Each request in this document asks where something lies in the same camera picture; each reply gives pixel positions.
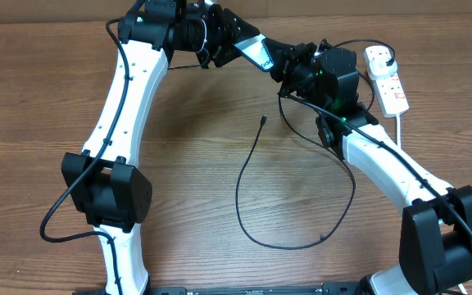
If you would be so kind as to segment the Samsung Galaxy smartphone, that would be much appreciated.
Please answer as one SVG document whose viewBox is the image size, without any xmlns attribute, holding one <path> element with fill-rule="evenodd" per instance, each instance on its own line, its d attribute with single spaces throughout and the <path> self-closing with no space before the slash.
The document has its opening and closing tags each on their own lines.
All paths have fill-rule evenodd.
<svg viewBox="0 0 472 295">
<path fill-rule="evenodd" d="M 259 34 L 235 44 L 237 50 L 254 66 L 263 72 L 270 72 L 274 62 L 264 44 L 265 35 Z"/>
</svg>

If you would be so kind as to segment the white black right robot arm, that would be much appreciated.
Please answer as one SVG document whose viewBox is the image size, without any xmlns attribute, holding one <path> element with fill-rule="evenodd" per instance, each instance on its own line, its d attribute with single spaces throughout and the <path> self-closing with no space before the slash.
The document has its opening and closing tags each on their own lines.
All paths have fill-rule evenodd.
<svg viewBox="0 0 472 295">
<path fill-rule="evenodd" d="M 280 98 L 316 111 L 321 146 L 363 172 L 401 214 L 397 265 L 366 276 L 357 292 L 457 294 L 472 280 L 472 187 L 431 175 L 359 102 L 365 79 L 386 117 L 408 108 L 393 48 L 374 39 L 367 44 L 365 74 L 345 43 L 295 46 L 264 38 L 252 57 L 280 82 Z"/>
</svg>

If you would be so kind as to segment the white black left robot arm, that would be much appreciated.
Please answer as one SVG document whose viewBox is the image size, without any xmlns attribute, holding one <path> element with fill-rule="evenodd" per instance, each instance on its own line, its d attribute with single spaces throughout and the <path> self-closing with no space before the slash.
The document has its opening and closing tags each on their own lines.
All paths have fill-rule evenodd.
<svg viewBox="0 0 472 295">
<path fill-rule="evenodd" d="M 271 60 L 254 26 L 210 1 L 138 1 L 117 20 L 116 71 L 98 123 L 78 154 L 61 163 L 77 211 L 92 226 L 106 265 L 105 294 L 147 294 L 141 225 L 152 184 L 139 170 L 139 151 L 152 100 L 173 54 L 196 54 L 200 67 L 245 57 L 263 70 Z"/>
</svg>

